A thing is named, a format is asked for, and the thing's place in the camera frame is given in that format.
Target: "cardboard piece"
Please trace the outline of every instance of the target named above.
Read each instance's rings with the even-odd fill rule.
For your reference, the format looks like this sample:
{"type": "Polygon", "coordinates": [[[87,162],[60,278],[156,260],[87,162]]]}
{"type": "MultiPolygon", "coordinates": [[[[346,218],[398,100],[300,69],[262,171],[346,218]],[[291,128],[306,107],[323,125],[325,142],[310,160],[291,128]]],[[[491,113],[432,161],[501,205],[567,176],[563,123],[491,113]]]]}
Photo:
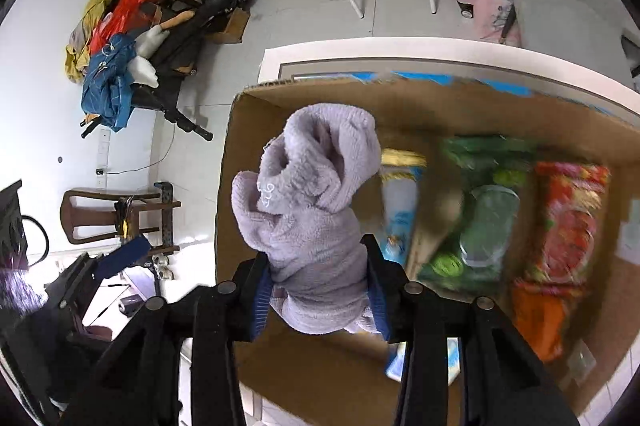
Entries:
{"type": "MultiPolygon", "coordinates": [[[[629,316],[640,298],[640,266],[615,257],[620,221],[631,198],[640,197],[640,129],[600,111],[542,94],[516,96],[478,83],[443,86],[396,80],[364,84],[351,79],[305,80],[250,88],[231,110],[216,220],[216,279],[230,279],[238,263],[255,257],[239,234],[229,200],[233,177],[258,170],[263,146],[278,135],[295,110],[316,102],[367,109],[376,118],[383,146],[410,148],[430,160],[418,209],[412,254],[427,257],[446,236],[460,209],[459,179],[438,155],[444,136],[503,134],[538,143],[550,157],[576,157],[612,168],[590,277],[590,296],[578,307],[566,337],[565,357],[550,366],[557,380],[567,374],[566,356],[582,339],[596,368],[566,396],[579,414],[612,376],[640,329],[629,316]]],[[[524,195],[507,269],[517,271],[533,246],[535,186],[524,195]]],[[[382,217],[380,181],[365,183],[352,207],[363,232],[382,217]]],[[[410,274],[415,265],[409,266],[410,274]]],[[[508,301],[501,302],[508,310],[508,301]]],[[[385,376],[386,345],[374,336],[347,333],[305,336],[270,314],[253,344],[236,345],[239,379],[252,390],[310,424],[338,426],[393,423],[399,384],[385,376]]],[[[459,381],[449,388],[448,424],[458,424],[459,381]]]]}
{"type": "Polygon", "coordinates": [[[226,27],[220,32],[207,34],[207,40],[217,44],[242,43],[242,35],[250,14],[242,9],[235,9],[226,22],[226,27]]]}

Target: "orange package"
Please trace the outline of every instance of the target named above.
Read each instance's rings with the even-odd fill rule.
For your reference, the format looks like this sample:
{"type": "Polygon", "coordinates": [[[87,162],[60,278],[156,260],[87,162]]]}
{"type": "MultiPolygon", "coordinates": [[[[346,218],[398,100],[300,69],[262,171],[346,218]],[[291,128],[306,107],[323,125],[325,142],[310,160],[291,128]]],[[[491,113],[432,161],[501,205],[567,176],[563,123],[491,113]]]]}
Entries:
{"type": "Polygon", "coordinates": [[[583,294],[577,288],[515,281],[511,292],[513,324],[540,361],[552,361],[562,355],[564,321],[583,294]]]}

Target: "small box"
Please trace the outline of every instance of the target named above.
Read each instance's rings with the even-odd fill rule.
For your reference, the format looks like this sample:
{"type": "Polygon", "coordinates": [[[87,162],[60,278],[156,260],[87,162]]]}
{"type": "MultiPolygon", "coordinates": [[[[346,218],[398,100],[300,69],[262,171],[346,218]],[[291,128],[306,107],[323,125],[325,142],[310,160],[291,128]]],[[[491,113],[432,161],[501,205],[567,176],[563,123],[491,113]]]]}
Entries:
{"type": "Polygon", "coordinates": [[[244,28],[249,22],[250,16],[249,12],[235,9],[228,17],[225,29],[207,34],[207,40],[217,44],[242,43],[244,28]]]}

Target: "cable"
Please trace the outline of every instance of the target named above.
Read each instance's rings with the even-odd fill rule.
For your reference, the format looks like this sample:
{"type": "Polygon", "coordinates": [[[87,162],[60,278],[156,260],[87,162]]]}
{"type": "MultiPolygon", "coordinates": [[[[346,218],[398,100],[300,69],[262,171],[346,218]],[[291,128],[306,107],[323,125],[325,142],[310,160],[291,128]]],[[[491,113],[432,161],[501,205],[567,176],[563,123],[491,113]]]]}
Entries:
{"type": "Polygon", "coordinates": [[[151,167],[155,166],[156,164],[159,164],[160,162],[162,162],[166,158],[166,156],[169,154],[169,151],[171,151],[171,146],[174,145],[174,139],[175,139],[175,124],[174,124],[174,134],[171,137],[171,142],[169,142],[169,147],[167,148],[166,153],[164,154],[164,157],[162,157],[160,160],[158,160],[157,162],[154,162],[153,164],[149,164],[148,166],[142,166],[141,168],[138,168],[137,170],[117,171],[116,173],[103,173],[103,175],[121,175],[123,173],[134,173],[135,171],[146,170],[147,168],[151,168],[151,167]]]}
{"type": "Polygon", "coordinates": [[[129,287],[130,287],[130,286],[131,286],[131,285],[129,285],[129,286],[127,286],[127,287],[125,287],[124,291],[122,291],[120,294],[118,294],[118,296],[116,296],[116,298],[115,298],[111,303],[109,303],[109,304],[104,308],[104,310],[103,310],[100,314],[98,314],[98,315],[95,317],[95,319],[94,319],[91,323],[89,323],[89,324],[87,325],[87,327],[90,327],[90,326],[91,326],[91,325],[93,325],[93,324],[94,324],[98,319],[100,319],[100,317],[102,317],[102,315],[103,315],[107,310],[109,310],[109,307],[111,307],[111,306],[112,306],[112,305],[113,305],[117,300],[119,300],[119,299],[120,299],[120,296],[122,296],[122,295],[123,295],[123,294],[124,294],[128,289],[129,289],[129,287]]]}
{"type": "Polygon", "coordinates": [[[29,267],[33,267],[34,265],[36,265],[36,263],[40,263],[49,255],[49,235],[47,234],[47,231],[44,230],[44,227],[42,226],[42,224],[39,221],[37,221],[35,218],[33,218],[33,216],[22,215],[22,219],[34,223],[36,227],[40,229],[40,231],[42,231],[42,236],[44,237],[44,253],[42,253],[42,256],[39,258],[39,260],[33,262],[29,266],[29,267]]]}

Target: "lavender towel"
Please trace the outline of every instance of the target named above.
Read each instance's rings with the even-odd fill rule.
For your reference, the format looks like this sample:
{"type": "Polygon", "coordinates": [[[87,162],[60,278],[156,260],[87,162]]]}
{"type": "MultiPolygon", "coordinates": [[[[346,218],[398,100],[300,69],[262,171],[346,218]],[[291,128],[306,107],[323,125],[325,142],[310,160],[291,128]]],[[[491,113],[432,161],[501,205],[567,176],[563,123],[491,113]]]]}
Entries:
{"type": "Polygon", "coordinates": [[[342,104],[295,112],[265,146],[260,173],[236,175],[231,203],[248,246],[269,256],[271,306],[294,329],[375,331],[367,250],[349,207],[380,167],[373,117],[342,104]]]}

